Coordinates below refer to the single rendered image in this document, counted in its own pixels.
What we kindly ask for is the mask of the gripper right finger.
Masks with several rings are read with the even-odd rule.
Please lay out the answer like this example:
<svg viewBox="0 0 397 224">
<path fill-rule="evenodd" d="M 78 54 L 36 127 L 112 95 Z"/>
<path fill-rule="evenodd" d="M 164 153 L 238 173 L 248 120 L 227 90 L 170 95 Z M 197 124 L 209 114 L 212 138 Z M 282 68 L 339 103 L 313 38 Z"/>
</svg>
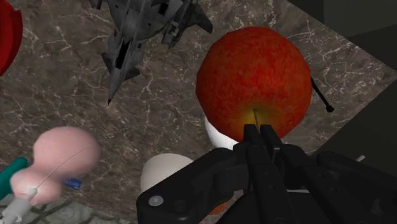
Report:
<svg viewBox="0 0 397 224">
<path fill-rule="evenodd" d="M 260 134 L 285 187 L 305 187 L 333 224 L 397 224 L 396 177 L 332 151 L 310 158 L 270 125 Z"/>
</svg>

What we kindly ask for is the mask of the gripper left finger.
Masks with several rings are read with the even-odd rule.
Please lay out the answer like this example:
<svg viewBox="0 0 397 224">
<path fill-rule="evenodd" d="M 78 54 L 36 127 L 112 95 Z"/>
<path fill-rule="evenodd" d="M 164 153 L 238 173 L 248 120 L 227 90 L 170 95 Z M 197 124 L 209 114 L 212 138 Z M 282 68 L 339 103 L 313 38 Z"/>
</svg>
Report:
<svg viewBox="0 0 397 224">
<path fill-rule="evenodd" d="M 233 150 L 215 148 L 140 194 L 138 224 L 199 224 L 237 190 L 254 195 L 259 224 L 292 224 L 291 201 L 274 165 L 281 145 L 270 125 L 245 125 Z"/>
</svg>

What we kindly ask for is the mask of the small orange object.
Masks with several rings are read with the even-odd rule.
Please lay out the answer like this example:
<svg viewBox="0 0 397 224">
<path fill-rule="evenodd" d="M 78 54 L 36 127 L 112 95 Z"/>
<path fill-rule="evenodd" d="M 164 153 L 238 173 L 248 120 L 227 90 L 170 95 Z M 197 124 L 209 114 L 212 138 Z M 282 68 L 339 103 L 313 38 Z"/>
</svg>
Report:
<svg viewBox="0 0 397 224">
<path fill-rule="evenodd" d="M 221 214 L 228 206 L 228 202 L 222 203 L 220 205 L 218 205 L 217 207 L 215 207 L 210 213 L 209 215 L 215 215 L 215 214 Z"/>
</svg>

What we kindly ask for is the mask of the white egg-shaped object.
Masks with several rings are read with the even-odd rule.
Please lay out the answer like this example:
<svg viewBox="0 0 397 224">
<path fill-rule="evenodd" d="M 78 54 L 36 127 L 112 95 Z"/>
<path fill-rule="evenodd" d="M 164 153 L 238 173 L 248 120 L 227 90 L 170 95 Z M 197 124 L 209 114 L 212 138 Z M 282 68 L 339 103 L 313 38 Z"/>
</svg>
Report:
<svg viewBox="0 0 397 224">
<path fill-rule="evenodd" d="M 151 157 L 142 169 L 141 191 L 148 190 L 192 162 L 192 159 L 175 153 L 163 153 Z"/>
</svg>

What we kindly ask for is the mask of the white rounded object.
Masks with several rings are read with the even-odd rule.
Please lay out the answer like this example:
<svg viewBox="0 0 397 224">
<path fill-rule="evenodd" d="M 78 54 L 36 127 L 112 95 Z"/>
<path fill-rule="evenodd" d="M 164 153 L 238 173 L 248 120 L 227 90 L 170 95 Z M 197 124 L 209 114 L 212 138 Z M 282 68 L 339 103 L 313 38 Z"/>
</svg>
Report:
<svg viewBox="0 0 397 224">
<path fill-rule="evenodd" d="M 234 139 L 220 133 L 216 128 L 214 128 L 205 115 L 204 125 L 213 146 L 233 150 L 233 146 L 238 143 Z"/>
</svg>

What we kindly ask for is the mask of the thin black pin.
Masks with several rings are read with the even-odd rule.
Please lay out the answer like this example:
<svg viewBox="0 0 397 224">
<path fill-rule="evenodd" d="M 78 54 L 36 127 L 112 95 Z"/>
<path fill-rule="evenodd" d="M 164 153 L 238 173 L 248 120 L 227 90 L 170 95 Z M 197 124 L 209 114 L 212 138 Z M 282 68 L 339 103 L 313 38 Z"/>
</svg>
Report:
<svg viewBox="0 0 397 224">
<path fill-rule="evenodd" d="M 314 79 L 313 79 L 313 78 L 310 78 L 310 80 L 311 80 L 312 88 L 313 88 L 314 91 L 317 93 L 317 95 L 319 96 L 319 98 L 323 101 L 323 103 L 324 103 L 324 105 L 325 105 L 325 107 L 326 107 L 327 112 L 332 113 L 332 112 L 335 110 L 334 107 L 333 107 L 331 104 L 329 104 L 329 102 L 326 100 L 326 98 L 324 97 L 324 95 L 321 93 L 320 89 L 318 89 L 318 87 L 317 87 L 317 85 L 316 85 Z"/>
</svg>

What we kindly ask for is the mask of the red apple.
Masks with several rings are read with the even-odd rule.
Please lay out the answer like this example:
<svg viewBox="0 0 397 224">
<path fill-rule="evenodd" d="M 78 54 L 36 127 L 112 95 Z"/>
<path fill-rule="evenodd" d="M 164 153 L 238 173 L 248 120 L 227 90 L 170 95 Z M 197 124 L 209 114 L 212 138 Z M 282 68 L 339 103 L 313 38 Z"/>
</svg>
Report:
<svg viewBox="0 0 397 224">
<path fill-rule="evenodd" d="M 220 133 L 242 141 L 246 124 L 269 124 L 283 138 L 310 105 L 310 68 L 285 37 L 268 27 L 245 27 L 212 44 L 195 93 Z"/>
</svg>

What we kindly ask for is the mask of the small blue object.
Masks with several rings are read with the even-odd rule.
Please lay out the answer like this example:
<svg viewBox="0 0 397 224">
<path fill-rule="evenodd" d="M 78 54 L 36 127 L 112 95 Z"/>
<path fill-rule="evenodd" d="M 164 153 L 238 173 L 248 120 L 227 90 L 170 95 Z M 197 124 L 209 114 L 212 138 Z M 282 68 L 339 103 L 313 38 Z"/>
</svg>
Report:
<svg viewBox="0 0 397 224">
<path fill-rule="evenodd" d="M 82 182 L 79 179 L 71 178 L 71 179 L 68 179 L 64 184 L 66 186 L 68 186 L 69 188 L 72 188 L 74 190 L 79 190 Z"/>
</svg>

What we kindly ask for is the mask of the pink gourd-shaped object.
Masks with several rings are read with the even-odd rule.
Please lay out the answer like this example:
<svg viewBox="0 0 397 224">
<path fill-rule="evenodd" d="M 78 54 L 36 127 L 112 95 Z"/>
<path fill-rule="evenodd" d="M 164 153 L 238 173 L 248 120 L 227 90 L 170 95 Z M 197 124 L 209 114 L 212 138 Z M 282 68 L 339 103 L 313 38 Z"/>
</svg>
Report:
<svg viewBox="0 0 397 224">
<path fill-rule="evenodd" d="M 10 180 L 13 193 L 24 197 L 35 188 L 33 206 L 58 200 L 64 182 L 89 173 L 98 162 L 101 147 L 93 135 L 76 127 L 56 127 L 42 133 L 33 146 L 33 164 Z"/>
</svg>

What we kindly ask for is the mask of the grey toy jet aircraft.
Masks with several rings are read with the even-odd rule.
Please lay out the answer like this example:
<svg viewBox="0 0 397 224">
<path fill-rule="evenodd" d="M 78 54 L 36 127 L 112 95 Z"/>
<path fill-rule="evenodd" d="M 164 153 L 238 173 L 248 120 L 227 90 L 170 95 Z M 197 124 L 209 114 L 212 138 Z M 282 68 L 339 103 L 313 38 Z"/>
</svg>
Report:
<svg viewBox="0 0 397 224">
<path fill-rule="evenodd" d="M 140 74 L 136 65 L 143 60 L 144 46 L 150 38 L 163 34 L 161 43 L 172 48 L 184 31 L 198 25 L 208 33 L 212 23 L 198 0 L 89 0 L 100 9 L 109 6 L 116 29 L 108 38 L 108 51 L 101 57 L 109 71 L 108 101 L 122 83 Z"/>
</svg>

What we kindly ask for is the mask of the white syringe-like tool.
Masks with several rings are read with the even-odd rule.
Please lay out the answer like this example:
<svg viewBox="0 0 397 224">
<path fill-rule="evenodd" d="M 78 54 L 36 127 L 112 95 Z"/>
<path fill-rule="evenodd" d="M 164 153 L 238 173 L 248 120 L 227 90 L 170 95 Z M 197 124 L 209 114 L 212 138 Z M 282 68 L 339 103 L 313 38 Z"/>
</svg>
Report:
<svg viewBox="0 0 397 224">
<path fill-rule="evenodd" d="M 2 212 L 2 218 L 0 219 L 0 224 L 14 224 L 16 222 L 21 222 L 22 217 L 27 214 L 27 212 L 31 209 L 32 204 L 31 200 L 37 195 L 38 188 L 61 166 L 63 166 L 68 160 L 72 159 L 82 151 L 91 147 L 91 144 L 84 147 L 80 151 L 71 155 L 69 158 L 65 159 L 62 163 L 60 163 L 56 168 L 50 171 L 45 178 L 39 183 L 39 185 L 35 188 L 31 188 L 23 197 L 14 197 L 13 201 L 5 208 Z"/>
</svg>

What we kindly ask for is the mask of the red rounded object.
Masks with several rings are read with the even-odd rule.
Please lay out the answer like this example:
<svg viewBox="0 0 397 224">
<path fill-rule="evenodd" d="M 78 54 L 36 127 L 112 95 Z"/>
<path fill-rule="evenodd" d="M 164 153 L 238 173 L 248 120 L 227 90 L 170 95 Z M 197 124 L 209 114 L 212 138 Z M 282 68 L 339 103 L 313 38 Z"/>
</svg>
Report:
<svg viewBox="0 0 397 224">
<path fill-rule="evenodd" d="M 20 10 L 0 0 L 0 77 L 14 61 L 22 42 L 23 22 Z"/>
</svg>

